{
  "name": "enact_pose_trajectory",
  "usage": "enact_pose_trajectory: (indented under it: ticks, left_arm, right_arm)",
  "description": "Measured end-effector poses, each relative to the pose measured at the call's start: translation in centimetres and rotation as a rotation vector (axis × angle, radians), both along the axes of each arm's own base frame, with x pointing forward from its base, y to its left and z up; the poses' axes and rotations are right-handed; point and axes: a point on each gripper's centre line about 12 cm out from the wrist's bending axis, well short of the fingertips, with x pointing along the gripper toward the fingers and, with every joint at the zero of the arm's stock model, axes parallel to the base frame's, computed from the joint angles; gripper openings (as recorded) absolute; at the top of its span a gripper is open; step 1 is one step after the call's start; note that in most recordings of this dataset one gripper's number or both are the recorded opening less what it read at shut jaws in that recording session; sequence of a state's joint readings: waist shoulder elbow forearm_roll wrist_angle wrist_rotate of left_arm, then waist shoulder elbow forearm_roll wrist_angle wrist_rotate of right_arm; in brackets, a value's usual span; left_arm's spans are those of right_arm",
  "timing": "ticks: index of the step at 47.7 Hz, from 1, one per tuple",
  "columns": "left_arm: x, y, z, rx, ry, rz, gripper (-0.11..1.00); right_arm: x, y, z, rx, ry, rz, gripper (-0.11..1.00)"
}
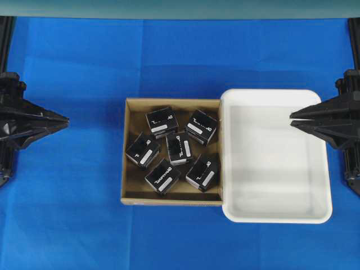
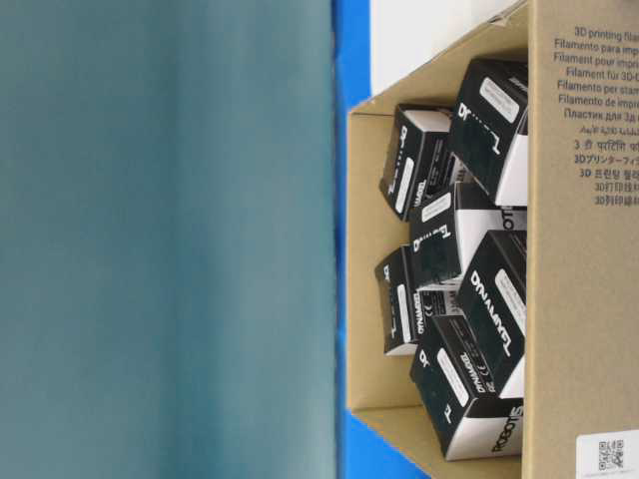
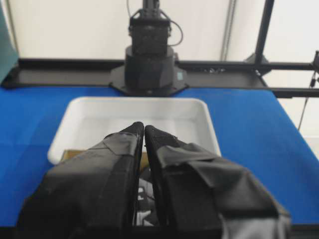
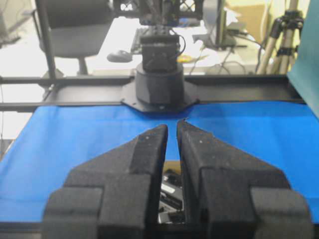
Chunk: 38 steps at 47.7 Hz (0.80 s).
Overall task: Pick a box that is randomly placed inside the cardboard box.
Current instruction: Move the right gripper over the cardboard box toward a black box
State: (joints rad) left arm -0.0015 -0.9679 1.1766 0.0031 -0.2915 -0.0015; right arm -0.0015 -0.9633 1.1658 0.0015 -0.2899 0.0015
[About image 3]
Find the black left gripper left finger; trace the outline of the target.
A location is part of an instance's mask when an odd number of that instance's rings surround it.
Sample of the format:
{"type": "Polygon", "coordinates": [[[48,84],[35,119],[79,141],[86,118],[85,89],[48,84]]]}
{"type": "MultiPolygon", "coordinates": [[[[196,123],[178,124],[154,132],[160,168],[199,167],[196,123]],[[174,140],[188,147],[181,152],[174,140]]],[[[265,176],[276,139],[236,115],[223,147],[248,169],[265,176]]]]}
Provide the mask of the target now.
{"type": "Polygon", "coordinates": [[[144,125],[106,136],[51,168],[26,199],[18,239],[122,239],[136,210],[144,125]]]}

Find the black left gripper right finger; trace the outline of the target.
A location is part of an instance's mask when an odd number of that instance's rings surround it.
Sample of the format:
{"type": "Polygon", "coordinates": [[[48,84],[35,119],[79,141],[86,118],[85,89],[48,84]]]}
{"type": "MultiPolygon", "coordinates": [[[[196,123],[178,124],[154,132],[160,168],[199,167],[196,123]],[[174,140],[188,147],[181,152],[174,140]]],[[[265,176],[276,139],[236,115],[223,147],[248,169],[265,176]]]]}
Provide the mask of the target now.
{"type": "Polygon", "coordinates": [[[159,223],[179,239],[287,239],[290,214],[246,167],[152,125],[145,141],[159,223]]]}

